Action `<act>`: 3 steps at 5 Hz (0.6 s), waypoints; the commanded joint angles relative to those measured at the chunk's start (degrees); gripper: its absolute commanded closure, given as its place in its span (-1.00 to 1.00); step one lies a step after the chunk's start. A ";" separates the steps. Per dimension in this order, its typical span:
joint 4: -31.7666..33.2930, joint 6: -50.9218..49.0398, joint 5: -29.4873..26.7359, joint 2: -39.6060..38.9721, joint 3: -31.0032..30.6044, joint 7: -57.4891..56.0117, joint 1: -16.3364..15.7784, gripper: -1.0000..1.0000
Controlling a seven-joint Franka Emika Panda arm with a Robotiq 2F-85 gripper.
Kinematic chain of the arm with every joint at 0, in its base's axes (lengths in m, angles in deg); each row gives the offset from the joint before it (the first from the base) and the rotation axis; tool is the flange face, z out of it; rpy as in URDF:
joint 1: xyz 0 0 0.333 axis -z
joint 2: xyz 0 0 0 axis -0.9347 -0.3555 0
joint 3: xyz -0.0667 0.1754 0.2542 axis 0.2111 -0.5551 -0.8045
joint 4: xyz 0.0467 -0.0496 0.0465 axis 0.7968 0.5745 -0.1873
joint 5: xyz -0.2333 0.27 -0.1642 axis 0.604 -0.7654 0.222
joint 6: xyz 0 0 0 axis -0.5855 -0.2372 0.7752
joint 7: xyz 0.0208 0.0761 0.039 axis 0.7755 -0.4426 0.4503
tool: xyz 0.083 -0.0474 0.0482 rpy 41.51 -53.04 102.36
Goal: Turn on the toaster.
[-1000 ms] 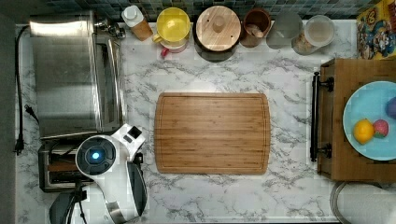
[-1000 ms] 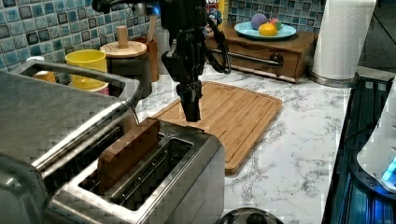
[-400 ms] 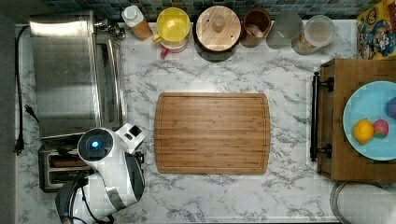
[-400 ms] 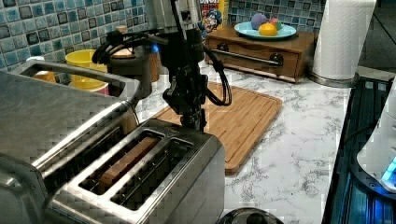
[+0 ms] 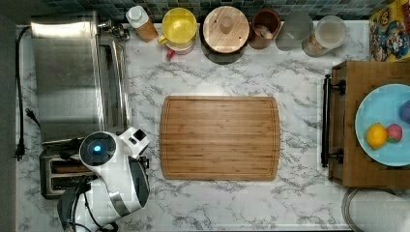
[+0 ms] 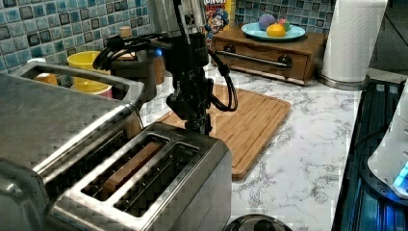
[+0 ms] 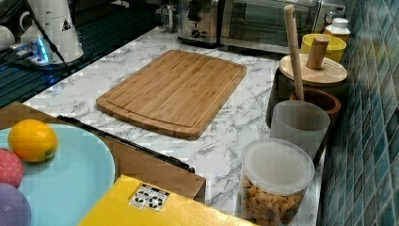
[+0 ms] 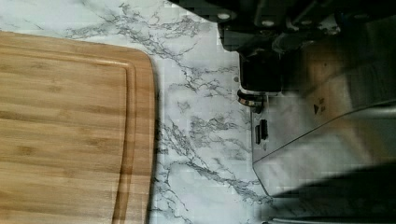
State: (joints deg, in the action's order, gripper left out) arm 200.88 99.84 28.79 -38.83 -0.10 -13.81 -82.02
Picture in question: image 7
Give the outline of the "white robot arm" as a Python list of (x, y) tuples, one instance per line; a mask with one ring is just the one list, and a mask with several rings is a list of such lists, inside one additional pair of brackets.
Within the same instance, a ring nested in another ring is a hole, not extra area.
[(7, 23), (22, 7), (19, 19), (21, 43), (32, 44), (29, 61), (40, 66), (68, 64), (84, 50), (72, 22), (68, 0), (1, 0), (1, 23)]

